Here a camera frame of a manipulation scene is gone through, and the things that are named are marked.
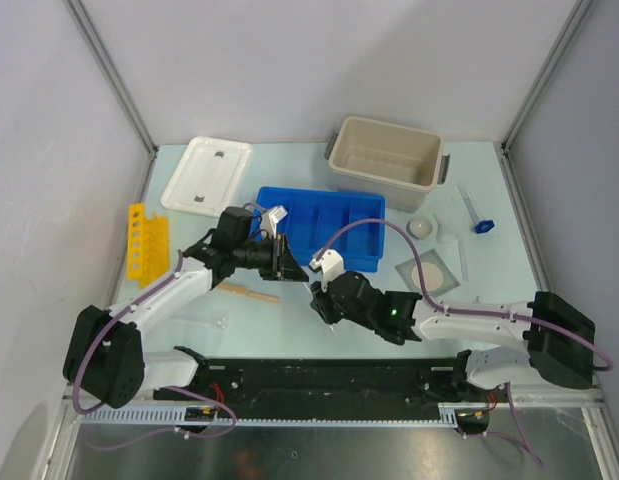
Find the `white evaporating dish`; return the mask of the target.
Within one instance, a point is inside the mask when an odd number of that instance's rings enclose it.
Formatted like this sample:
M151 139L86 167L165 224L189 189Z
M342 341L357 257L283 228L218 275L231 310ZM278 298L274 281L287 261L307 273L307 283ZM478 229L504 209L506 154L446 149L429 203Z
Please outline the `white evaporating dish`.
M410 234L417 239L426 239L433 232L433 224L427 218L416 217L408 223Z

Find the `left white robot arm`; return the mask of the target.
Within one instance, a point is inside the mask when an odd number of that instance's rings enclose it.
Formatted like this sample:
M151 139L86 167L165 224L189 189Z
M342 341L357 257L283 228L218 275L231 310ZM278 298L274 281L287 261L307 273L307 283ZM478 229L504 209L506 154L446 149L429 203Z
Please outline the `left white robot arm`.
M287 236L278 229L282 205L255 215L230 206L215 227L178 255L176 266L125 304L86 307L77 317L63 366L73 386L74 409L86 392L100 406L120 408L141 391L176 387L186 398L203 397L210 387L203 357L186 347L148 352L143 344L181 308L218 287L238 269L255 270L265 281L305 282Z

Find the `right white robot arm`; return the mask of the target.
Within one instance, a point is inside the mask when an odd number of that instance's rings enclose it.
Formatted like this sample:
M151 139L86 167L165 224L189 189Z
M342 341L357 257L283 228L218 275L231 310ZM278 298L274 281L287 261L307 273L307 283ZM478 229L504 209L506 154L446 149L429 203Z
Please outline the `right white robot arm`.
M480 310L434 308L417 292L383 292L353 271L315 281L310 292L310 306L326 324L348 320L395 345L432 340L487 344L485 350L456 357L459 366L450 376L450 388L462 401L505 383L542 379L572 390L593 385L595 325L551 292L537 292L528 303Z

